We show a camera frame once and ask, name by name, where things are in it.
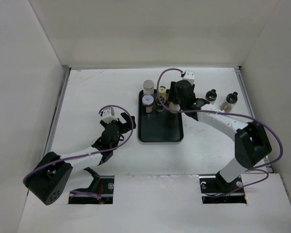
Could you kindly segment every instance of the black tray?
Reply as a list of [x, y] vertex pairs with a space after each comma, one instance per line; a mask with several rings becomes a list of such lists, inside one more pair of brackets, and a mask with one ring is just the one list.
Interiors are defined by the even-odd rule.
[[180, 142], [183, 139], [181, 113], [170, 113], [166, 109], [156, 111], [156, 90], [151, 113], [142, 105], [143, 91], [139, 93], [138, 138], [142, 142]]

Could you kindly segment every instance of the white wall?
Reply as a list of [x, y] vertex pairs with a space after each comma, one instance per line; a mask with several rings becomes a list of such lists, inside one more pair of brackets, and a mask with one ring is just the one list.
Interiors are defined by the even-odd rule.
[[0, 233], [14, 233], [63, 70], [27, 0], [0, 0]]
[[[274, 167], [283, 176], [291, 201], [291, 0], [281, 0], [277, 6], [242, 74], [257, 117], [269, 123], [283, 141], [284, 157]], [[273, 149], [275, 158], [278, 148]]]
[[30, 0], [62, 64], [241, 65], [279, 0]]

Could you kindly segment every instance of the white table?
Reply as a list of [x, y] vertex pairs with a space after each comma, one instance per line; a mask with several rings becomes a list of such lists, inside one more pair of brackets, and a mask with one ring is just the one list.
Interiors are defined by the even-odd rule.
[[[237, 91], [239, 100], [232, 112], [248, 114], [233, 68], [182, 69], [195, 72], [197, 97], [215, 88], [219, 107], [228, 93]], [[138, 124], [143, 81], [156, 83], [163, 70], [71, 71], [51, 150], [64, 154], [93, 144], [103, 131], [97, 112], [108, 104], [126, 108]], [[161, 84], [169, 86], [179, 79], [179, 73], [171, 71]], [[183, 128], [180, 143], [141, 143], [136, 129], [107, 163], [93, 167], [100, 175], [116, 175], [113, 205], [67, 205], [68, 193], [63, 193], [57, 202], [45, 206], [29, 193], [18, 232], [291, 232], [291, 206], [278, 174], [246, 188], [247, 205], [202, 204], [198, 176], [188, 174], [219, 171], [234, 157], [234, 143], [187, 116], [183, 116]], [[242, 178], [248, 183], [263, 176]]]

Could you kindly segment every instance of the beige bottle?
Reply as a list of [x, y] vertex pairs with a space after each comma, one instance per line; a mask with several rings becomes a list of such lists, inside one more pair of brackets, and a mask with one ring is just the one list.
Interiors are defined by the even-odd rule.
[[226, 96], [225, 101], [221, 104], [220, 109], [224, 110], [226, 113], [229, 113], [230, 111], [232, 111], [233, 107], [237, 103], [237, 100], [238, 100], [237, 96], [238, 96], [237, 92], [228, 94]]

